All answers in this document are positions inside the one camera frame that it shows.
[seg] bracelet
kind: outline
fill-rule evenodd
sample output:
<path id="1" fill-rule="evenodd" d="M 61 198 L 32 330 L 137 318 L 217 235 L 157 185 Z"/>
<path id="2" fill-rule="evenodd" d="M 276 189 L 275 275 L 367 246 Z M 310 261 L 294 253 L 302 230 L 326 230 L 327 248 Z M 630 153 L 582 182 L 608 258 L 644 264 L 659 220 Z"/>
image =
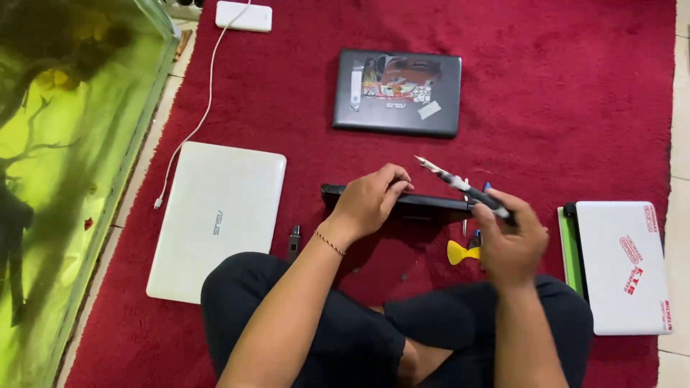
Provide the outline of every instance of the bracelet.
<path id="1" fill-rule="evenodd" d="M 335 249 L 336 252 L 340 253 L 341 256 L 345 256 L 345 252 L 339 250 L 338 248 L 336 248 L 335 245 L 331 244 L 330 241 L 326 240 L 326 238 L 321 233 L 319 233 L 319 231 L 314 231 L 314 233 L 316 233 L 317 236 L 321 237 L 321 240 L 325 241 L 328 245 L 331 246 L 331 248 Z"/>

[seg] person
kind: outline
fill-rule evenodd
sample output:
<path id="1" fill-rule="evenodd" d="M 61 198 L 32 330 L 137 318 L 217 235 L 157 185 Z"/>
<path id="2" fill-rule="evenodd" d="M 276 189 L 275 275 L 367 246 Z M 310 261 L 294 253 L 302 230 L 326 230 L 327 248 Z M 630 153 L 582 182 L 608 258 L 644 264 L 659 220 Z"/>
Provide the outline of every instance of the person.
<path id="1" fill-rule="evenodd" d="M 579 387 L 593 321 L 559 280 L 536 275 L 549 237 L 530 206 L 501 229 L 477 204 L 488 282 L 363 307 L 331 289 L 348 247 L 376 232 L 404 191 L 399 166 L 351 182 L 288 264 L 261 253 L 223 261 L 201 309 L 218 387 Z"/>

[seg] white laptop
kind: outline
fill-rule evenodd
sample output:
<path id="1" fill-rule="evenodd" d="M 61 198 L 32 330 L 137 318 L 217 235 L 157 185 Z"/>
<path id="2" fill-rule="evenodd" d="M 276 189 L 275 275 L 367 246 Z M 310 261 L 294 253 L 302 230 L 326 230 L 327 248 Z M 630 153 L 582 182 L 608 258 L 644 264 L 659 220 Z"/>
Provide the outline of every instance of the white laptop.
<path id="1" fill-rule="evenodd" d="M 650 202 L 577 202 L 582 281 L 600 336 L 669 334 L 664 252 Z"/>
<path id="2" fill-rule="evenodd" d="M 227 257 L 268 253 L 286 164 L 274 153 L 186 142 L 146 293 L 198 304 L 206 276 Z"/>

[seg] black pants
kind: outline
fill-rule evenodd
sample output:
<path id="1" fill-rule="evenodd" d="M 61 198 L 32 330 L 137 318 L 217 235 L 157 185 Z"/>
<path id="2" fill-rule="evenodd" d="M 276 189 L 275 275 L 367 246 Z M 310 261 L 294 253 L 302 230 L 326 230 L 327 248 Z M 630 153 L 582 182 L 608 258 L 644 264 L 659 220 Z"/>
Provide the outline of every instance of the black pants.
<path id="1" fill-rule="evenodd" d="M 201 309 L 218 376 L 254 310 L 287 269 L 287 262 L 273 256 L 240 253 L 204 282 Z M 591 310 L 549 276 L 538 276 L 537 290 L 568 384 L 580 387 L 593 336 Z M 294 386 L 393 387 L 405 338 L 411 338 L 454 350 L 423 387 L 492 387 L 496 304 L 496 292 L 485 282 L 387 302 L 385 315 L 331 290 Z"/>

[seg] aquarium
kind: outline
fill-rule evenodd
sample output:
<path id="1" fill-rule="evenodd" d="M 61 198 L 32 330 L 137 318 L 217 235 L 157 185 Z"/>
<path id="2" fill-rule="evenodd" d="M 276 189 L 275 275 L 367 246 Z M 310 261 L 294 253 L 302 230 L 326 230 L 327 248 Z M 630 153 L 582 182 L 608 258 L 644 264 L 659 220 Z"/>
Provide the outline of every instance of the aquarium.
<path id="1" fill-rule="evenodd" d="M 0 387 L 50 387 L 179 31 L 155 0 L 0 2 Z"/>

